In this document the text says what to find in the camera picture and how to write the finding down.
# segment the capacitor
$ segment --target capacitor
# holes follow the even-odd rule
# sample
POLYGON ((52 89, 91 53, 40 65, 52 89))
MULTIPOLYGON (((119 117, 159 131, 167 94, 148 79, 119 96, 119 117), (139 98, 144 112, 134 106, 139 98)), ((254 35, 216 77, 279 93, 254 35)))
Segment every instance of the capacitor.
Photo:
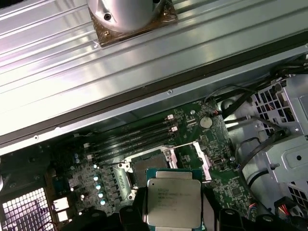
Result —
POLYGON ((74 186, 74 187, 71 187, 71 192, 75 191, 76 189, 78 189, 79 186, 74 186))
POLYGON ((106 201, 105 200, 101 200, 101 205, 105 205, 106 204, 106 201))
POLYGON ((208 129, 213 125, 213 121, 210 117, 204 116, 201 118, 199 124, 202 128, 208 129))
POLYGON ((81 199, 85 199, 89 194, 87 192, 84 192, 83 194, 80 195, 81 199))
POLYGON ((97 185, 95 186, 95 188, 96 188, 97 190, 99 190, 99 189, 101 189, 101 185, 100 185, 100 184, 97 184, 97 185))

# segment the mounting screw hole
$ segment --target mounting screw hole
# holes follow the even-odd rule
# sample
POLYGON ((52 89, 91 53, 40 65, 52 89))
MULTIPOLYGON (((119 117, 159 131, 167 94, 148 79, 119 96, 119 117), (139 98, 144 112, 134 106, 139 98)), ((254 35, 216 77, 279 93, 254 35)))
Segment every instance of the mounting screw hole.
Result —
POLYGON ((263 219, 264 219, 265 221, 268 221, 268 222, 274 221, 274 219, 271 218, 271 217, 269 217, 269 216, 264 216, 263 219))
POLYGON ((104 20, 109 21, 111 19, 111 14, 107 13, 104 15, 104 20))
POLYGON ((226 214, 234 215, 234 211, 233 210, 227 209, 225 212, 226 212, 226 214))

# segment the screw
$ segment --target screw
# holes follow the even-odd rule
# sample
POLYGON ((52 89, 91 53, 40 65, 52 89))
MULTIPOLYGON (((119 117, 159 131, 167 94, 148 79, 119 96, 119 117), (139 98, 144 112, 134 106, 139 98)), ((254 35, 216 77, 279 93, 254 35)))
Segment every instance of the screw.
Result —
POLYGON ((109 13, 105 14, 105 15, 104 15, 104 19, 105 19, 106 21, 109 21, 109 20, 111 19, 111 14, 109 14, 109 13))

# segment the metal bracket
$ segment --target metal bracket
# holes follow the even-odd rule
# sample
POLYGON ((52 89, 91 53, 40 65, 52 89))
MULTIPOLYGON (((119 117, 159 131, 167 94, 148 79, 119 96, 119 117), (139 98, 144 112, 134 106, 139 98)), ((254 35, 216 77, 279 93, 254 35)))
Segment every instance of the metal bracket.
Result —
POLYGON ((211 167, 211 164, 209 162, 207 155, 205 155, 205 153, 202 152, 202 150, 200 148, 200 144, 199 144, 198 141, 185 143, 185 144, 182 144, 182 145, 179 145, 179 146, 176 146, 176 147, 172 147, 172 148, 169 148, 169 150, 174 153, 174 149, 180 148, 180 147, 183 147, 183 146, 186 146, 186 145, 191 145, 191 144, 196 149, 197 155, 200 158, 200 160, 202 161, 202 169, 203 169, 203 172, 204 172, 204 175, 205 175, 205 181, 203 183, 211 181, 212 178, 211 178, 211 175, 210 175, 210 172, 209 172, 209 168, 211 167))
POLYGON ((172 149, 173 146, 158 146, 149 150, 146 150, 144 152, 140 152, 134 155, 131 155, 129 157, 126 157, 123 161, 121 161, 120 164, 118 164, 117 166, 119 168, 123 168, 126 172, 130 172, 133 173, 133 170, 131 169, 131 160, 133 158, 136 158, 138 156, 142 156, 142 155, 146 155, 148 153, 152 153, 155 151, 160 150, 166 158, 166 161, 169 163, 170 168, 178 168, 177 166, 177 157, 174 153, 174 150, 172 149))

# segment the metal side panel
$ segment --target metal side panel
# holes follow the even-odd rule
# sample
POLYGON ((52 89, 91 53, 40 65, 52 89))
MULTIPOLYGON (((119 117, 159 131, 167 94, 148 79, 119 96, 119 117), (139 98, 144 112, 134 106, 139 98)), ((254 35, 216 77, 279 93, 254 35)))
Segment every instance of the metal side panel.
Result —
POLYGON ((308 28, 306 0, 174 5, 177 25, 103 49, 86 0, 25 0, 0 10, 0 135, 308 28))

